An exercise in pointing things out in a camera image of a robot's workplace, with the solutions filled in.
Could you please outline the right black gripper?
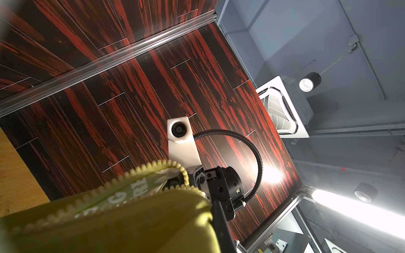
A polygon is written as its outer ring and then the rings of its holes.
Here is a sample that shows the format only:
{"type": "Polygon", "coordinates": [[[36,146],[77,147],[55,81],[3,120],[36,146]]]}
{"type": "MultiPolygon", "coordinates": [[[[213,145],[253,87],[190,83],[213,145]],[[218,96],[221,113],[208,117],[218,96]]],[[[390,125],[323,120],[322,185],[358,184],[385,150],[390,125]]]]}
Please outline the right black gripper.
{"type": "Polygon", "coordinates": [[[218,200],[228,221],[235,218],[236,205],[244,200],[244,187],[232,167],[205,170],[202,165],[186,169],[189,185],[205,193],[211,202],[218,200]]]}

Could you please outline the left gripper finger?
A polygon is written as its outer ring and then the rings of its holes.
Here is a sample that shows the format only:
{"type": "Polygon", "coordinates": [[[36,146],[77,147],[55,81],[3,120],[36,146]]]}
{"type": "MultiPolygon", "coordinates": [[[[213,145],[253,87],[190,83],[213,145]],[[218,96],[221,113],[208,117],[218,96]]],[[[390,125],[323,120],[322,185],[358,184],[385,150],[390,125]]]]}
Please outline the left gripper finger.
{"type": "Polygon", "coordinates": [[[237,253],[222,205],[218,200],[213,202],[211,213],[213,215],[212,226],[219,243],[220,251],[222,253],[237,253]]]}

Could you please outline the green Snoopy zip jacket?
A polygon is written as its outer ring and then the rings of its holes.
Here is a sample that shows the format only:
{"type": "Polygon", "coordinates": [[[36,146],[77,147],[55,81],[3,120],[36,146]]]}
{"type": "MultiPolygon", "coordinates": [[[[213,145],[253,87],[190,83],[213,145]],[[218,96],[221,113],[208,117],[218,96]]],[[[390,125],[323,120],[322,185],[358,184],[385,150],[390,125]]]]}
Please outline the green Snoopy zip jacket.
{"type": "Polygon", "coordinates": [[[218,253],[211,202],[171,160],[1,218],[3,253],[218,253]]]}

